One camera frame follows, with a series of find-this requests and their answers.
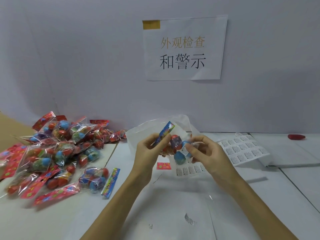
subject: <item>paper sheet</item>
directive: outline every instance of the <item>paper sheet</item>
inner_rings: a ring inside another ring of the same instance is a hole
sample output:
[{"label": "paper sheet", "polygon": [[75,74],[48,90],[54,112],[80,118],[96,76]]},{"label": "paper sheet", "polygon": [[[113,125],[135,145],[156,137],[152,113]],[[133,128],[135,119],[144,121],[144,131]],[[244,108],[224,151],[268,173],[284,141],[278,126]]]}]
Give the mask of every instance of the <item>paper sheet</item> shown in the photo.
[{"label": "paper sheet", "polygon": [[220,79],[228,16],[161,20],[143,30],[149,81]]},{"label": "paper sheet", "polygon": [[231,139],[219,141],[218,144],[222,146],[234,166],[270,155],[250,135],[235,136]]}]

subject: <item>forearm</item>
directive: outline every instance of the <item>forearm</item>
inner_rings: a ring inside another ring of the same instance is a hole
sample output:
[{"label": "forearm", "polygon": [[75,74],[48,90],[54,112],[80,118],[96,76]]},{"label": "forearm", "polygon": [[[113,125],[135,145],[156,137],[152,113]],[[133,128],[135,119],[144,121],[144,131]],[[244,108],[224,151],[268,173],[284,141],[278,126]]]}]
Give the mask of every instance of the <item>forearm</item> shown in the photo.
[{"label": "forearm", "polygon": [[142,189],[137,177],[130,174],[80,240],[114,239]]},{"label": "forearm", "polygon": [[244,180],[238,182],[231,196],[262,240],[298,240]]}]

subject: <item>yellow tape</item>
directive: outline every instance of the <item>yellow tape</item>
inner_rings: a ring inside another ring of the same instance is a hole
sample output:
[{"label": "yellow tape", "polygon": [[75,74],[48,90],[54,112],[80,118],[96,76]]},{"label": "yellow tape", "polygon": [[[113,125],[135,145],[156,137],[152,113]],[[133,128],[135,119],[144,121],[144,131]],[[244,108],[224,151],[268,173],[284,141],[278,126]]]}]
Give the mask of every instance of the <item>yellow tape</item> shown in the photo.
[{"label": "yellow tape", "polygon": [[145,20],[142,23],[143,29],[160,29],[160,20]]}]

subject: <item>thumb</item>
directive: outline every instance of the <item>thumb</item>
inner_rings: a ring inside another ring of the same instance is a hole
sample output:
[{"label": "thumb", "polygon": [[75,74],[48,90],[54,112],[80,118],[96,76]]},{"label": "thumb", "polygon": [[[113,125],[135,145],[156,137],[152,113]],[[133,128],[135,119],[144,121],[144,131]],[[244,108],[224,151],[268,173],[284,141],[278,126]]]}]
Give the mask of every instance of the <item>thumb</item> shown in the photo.
[{"label": "thumb", "polygon": [[186,147],[187,151],[190,152],[191,155],[193,157],[195,157],[202,164],[208,159],[207,155],[205,155],[202,152],[200,152],[197,148],[195,148],[191,144],[186,143],[185,147]]},{"label": "thumb", "polygon": [[155,150],[158,154],[169,144],[171,140],[171,135],[167,134],[159,143],[154,147],[153,150]]}]

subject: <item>white wall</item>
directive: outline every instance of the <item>white wall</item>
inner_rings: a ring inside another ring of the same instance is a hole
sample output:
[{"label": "white wall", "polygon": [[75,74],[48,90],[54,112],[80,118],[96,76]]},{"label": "white wall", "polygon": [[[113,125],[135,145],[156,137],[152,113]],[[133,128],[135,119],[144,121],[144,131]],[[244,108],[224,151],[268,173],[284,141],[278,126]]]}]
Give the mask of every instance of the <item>white wall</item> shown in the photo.
[{"label": "white wall", "polygon": [[21,3],[0,0],[0,111],[33,125],[50,110],[58,112]]},{"label": "white wall", "polygon": [[[187,114],[200,131],[320,132],[320,0],[19,3],[59,111],[71,118],[131,128]],[[220,80],[146,81],[142,20],[222,14],[229,16]]]}]

